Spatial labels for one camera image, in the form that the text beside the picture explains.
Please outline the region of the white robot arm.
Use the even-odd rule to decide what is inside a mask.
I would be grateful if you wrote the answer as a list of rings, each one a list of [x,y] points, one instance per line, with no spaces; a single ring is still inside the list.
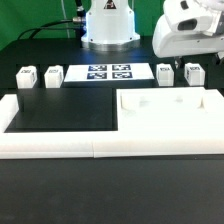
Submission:
[[[139,44],[128,0],[91,0],[82,46],[119,51]],[[152,37],[159,58],[216,53],[224,56],[224,0],[165,0]]]

